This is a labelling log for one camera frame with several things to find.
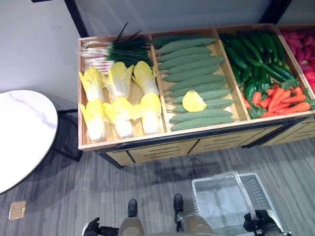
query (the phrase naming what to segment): marble tabletop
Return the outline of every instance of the marble tabletop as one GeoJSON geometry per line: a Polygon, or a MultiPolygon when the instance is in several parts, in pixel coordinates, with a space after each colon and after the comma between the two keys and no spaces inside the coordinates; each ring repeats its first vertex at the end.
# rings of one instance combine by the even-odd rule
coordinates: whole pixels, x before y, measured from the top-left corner
{"type": "Polygon", "coordinates": [[[50,149],[58,115],[43,94],[0,93],[0,194],[26,178],[50,149]]]}

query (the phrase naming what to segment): small tag on floor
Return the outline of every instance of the small tag on floor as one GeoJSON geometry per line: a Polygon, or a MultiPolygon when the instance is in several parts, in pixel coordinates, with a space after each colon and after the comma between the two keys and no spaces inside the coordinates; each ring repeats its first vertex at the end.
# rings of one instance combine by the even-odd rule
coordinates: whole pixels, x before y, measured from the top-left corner
{"type": "Polygon", "coordinates": [[[10,207],[9,220],[20,219],[24,217],[26,202],[12,203],[10,207]]]}

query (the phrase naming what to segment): white wall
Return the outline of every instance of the white wall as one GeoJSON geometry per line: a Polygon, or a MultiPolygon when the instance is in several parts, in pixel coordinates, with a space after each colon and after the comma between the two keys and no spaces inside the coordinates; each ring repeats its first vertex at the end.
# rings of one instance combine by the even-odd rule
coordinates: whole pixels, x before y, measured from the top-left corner
{"type": "Polygon", "coordinates": [[[32,89],[76,107],[79,34],[63,0],[0,5],[0,92],[32,89]]]}
{"type": "Polygon", "coordinates": [[[315,0],[292,0],[278,24],[315,24],[315,0]]]}
{"type": "Polygon", "coordinates": [[[270,0],[76,0],[90,35],[258,23],[270,0]]]}

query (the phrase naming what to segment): gray floor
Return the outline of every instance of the gray floor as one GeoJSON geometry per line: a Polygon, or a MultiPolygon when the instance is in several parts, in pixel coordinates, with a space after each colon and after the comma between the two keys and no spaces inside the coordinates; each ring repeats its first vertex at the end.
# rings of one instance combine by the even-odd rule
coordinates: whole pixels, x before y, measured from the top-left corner
{"type": "Polygon", "coordinates": [[[232,148],[118,170],[93,152],[76,163],[49,155],[24,182],[0,195],[1,236],[78,236],[97,216],[119,227],[131,198],[138,200],[146,233],[173,231],[172,197],[191,205],[191,180],[237,171],[258,173],[293,235],[315,231],[315,139],[272,147],[232,148]],[[26,216],[8,220],[12,202],[26,201],[26,216]]]}

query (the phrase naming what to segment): red pepper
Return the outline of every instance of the red pepper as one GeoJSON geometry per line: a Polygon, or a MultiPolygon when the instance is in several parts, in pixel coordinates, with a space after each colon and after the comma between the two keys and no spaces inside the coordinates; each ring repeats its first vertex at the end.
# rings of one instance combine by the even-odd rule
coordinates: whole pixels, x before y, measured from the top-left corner
{"type": "Polygon", "coordinates": [[[311,89],[313,90],[313,92],[315,92],[315,82],[311,82],[310,86],[311,86],[311,89]]]}
{"type": "Polygon", "coordinates": [[[314,71],[308,71],[308,72],[304,72],[304,75],[306,77],[306,79],[308,80],[308,82],[315,82],[315,72],[314,71]]]}
{"type": "Polygon", "coordinates": [[[313,71],[315,71],[315,60],[311,61],[310,66],[313,68],[313,71]]]}

